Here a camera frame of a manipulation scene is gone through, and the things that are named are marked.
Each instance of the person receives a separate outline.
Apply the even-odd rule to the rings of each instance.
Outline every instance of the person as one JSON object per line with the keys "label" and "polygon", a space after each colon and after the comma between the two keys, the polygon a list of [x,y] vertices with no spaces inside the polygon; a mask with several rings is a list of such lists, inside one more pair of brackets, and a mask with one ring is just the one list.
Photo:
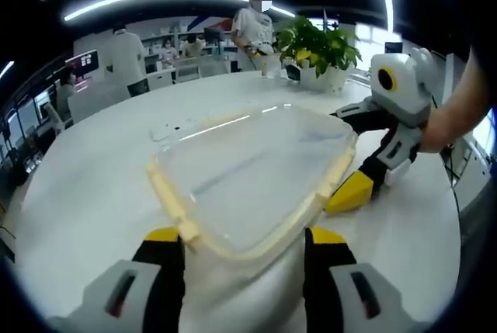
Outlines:
{"label": "person", "polygon": [[440,152],[473,130],[490,110],[490,95],[485,74],[471,50],[454,93],[439,109],[432,109],[423,131],[420,151]]}
{"label": "person", "polygon": [[127,86],[131,96],[148,92],[148,81],[144,69],[146,50],[140,37],[129,33],[126,26],[114,26],[113,36],[104,48],[106,79],[114,85]]}
{"label": "person", "polygon": [[195,34],[189,34],[183,44],[183,57],[199,57],[202,54],[203,43]]}
{"label": "person", "polygon": [[61,86],[56,89],[57,113],[64,122],[71,118],[68,99],[76,93],[75,83],[76,76],[74,74],[74,69],[71,67],[64,67],[61,72]]}
{"label": "person", "polygon": [[249,6],[233,18],[231,40],[238,47],[238,67],[242,71],[260,69],[258,54],[273,54],[273,21],[263,13],[271,0],[249,0]]}
{"label": "person", "polygon": [[171,40],[164,40],[160,55],[162,63],[166,65],[172,65],[179,57],[178,51],[171,45]]}

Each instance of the plastic container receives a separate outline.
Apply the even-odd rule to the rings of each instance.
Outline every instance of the plastic container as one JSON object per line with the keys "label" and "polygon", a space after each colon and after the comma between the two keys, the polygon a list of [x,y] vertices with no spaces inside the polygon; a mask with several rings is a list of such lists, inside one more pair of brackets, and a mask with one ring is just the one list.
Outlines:
{"label": "plastic container", "polygon": [[281,104],[165,145],[148,175],[189,249],[189,289],[216,296],[270,265],[320,214],[355,143],[340,119]]}

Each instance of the white flower pot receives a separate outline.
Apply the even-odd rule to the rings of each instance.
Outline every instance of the white flower pot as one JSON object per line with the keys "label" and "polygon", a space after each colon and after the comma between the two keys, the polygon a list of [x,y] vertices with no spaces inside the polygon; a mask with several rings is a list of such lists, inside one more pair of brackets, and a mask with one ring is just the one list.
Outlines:
{"label": "white flower pot", "polygon": [[302,68],[301,86],[316,92],[340,92],[352,69],[352,65],[346,71],[328,67],[324,74],[316,78],[316,68]]}

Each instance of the potted plant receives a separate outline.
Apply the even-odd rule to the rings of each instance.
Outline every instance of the potted plant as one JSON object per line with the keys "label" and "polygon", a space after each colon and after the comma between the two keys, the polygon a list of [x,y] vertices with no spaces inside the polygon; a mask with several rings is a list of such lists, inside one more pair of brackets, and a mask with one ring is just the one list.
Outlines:
{"label": "potted plant", "polygon": [[297,16],[278,32],[281,60],[290,58],[301,68],[304,87],[333,92],[345,84],[350,71],[361,60],[360,52],[349,45],[357,37],[344,29],[320,30],[303,16]]}

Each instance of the white table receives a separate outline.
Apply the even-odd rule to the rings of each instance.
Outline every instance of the white table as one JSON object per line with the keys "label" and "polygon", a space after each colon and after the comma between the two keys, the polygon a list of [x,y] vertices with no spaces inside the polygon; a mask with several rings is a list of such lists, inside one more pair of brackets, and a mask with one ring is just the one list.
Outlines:
{"label": "white table", "polygon": [[[74,125],[50,147],[24,201],[16,258],[28,295],[43,316],[65,316],[81,303],[94,278],[117,260],[130,259],[149,231],[169,225],[144,172],[158,150],[150,130],[168,124],[174,133],[174,127],[190,127],[206,117],[281,102],[328,114],[369,94],[368,87],[351,83],[333,97],[261,78],[259,72],[236,73],[140,95]],[[383,135],[361,136],[350,171]],[[344,235],[358,262],[369,262],[386,276],[417,321],[433,321],[450,301],[459,270],[459,222],[437,154],[420,154],[408,174],[374,203],[321,225]],[[271,270],[280,273],[277,277],[267,272],[258,286],[226,303],[226,313],[217,317],[220,324],[227,315],[242,327],[282,314],[278,304],[287,291],[278,290],[278,283],[301,274],[301,268],[285,262]],[[291,316],[292,330],[305,331],[303,304]],[[182,330],[189,331],[188,324]]]}

